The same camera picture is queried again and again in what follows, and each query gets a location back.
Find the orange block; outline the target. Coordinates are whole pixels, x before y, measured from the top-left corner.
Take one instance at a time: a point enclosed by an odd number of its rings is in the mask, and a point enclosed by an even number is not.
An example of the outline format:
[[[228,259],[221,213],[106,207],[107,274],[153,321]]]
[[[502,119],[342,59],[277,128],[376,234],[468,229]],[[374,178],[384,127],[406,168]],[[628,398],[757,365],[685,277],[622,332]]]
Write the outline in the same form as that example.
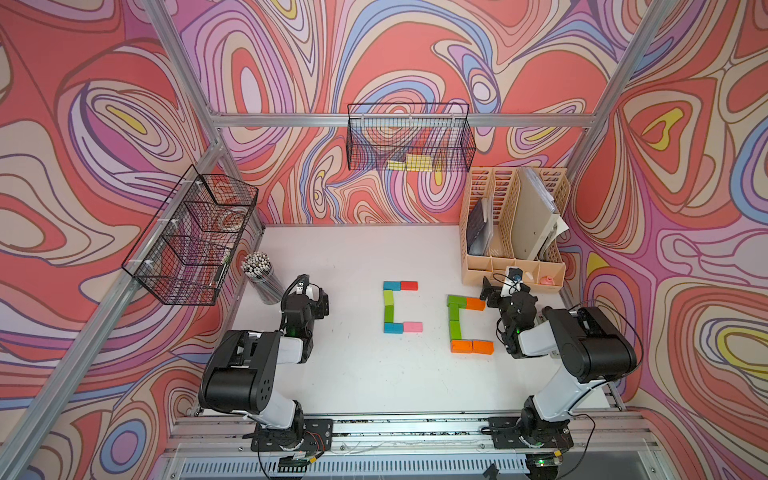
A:
[[[484,300],[479,298],[467,298],[465,308],[473,311],[484,311],[486,304]]]
[[[471,354],[474,350],[473,342],[469,340],[451,340],[450,350],[456,354]]]
[[[492,355],[495,351],[494,343],[485,340],[473,340],[472,352],[480,355]]]

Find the red block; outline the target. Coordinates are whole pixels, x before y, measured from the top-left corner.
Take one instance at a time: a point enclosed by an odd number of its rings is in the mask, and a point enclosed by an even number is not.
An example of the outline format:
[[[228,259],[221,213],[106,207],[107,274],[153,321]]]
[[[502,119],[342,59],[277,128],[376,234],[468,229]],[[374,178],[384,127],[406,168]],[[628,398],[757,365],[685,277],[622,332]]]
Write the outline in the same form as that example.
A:
[[[401,281],[400,282],[401,291],[417,291],[418,289],[419,289],[419,284],[417,281]]]

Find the pink block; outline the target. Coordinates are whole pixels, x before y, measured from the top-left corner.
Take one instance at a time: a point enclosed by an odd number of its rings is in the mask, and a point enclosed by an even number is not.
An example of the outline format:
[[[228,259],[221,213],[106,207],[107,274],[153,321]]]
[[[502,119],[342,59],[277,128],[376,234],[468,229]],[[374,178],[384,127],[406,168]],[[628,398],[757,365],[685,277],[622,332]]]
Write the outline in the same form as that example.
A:
[[[404,333],[422,333],[424,331],[422,322],[404,322],[402,326]]]

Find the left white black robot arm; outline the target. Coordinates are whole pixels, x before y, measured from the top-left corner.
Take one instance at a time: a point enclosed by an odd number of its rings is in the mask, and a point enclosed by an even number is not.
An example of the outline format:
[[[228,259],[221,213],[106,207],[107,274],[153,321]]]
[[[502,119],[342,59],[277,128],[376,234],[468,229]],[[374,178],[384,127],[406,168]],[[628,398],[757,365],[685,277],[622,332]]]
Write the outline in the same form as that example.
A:
[[[208,360],[198,393],[201,408],[241,414],[272,430],[288,430],[301,416],[298,401],[277,391],[279,365],[306,363],[314,327],[329,314],[327,293],[307,274],[295,278],[280,302],[274,331],[229,330]]]

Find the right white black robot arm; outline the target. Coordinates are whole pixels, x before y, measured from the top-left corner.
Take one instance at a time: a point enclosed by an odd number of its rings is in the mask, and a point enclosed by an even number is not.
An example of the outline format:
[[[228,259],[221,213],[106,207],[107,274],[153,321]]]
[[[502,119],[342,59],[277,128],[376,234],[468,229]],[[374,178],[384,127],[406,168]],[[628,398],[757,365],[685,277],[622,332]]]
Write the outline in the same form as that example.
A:
[[[593,390],[620,380],[638,366],[635,348],[598,307],[537,307],[528,286],[483,280],[480,299],[499,310],[496,335],[515,359],[552,353],[561,366],[538,393],[528,397],[515,430],[534,441],[538,434],[564,430]]]

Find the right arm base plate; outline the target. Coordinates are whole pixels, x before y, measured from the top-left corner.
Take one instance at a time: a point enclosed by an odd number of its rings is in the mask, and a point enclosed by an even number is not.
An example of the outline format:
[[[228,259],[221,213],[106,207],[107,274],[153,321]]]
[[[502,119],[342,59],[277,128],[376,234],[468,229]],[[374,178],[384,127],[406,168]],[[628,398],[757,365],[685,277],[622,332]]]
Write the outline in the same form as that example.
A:
[[[519,417],[491,417],[480,433],[491,437],[496,449],[563,450],[573,447],[569,422],[547,422]]]

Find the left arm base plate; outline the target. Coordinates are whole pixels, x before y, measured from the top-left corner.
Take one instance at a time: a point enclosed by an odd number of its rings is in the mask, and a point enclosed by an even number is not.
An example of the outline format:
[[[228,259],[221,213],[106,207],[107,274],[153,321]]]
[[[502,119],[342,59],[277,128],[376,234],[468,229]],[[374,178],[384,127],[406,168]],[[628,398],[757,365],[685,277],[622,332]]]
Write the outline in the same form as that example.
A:
[[[330,418],[295,420],[288,429],[267,428],[257,424],[250,436],[253,452],[329,451],[333,440],[334,421]]]

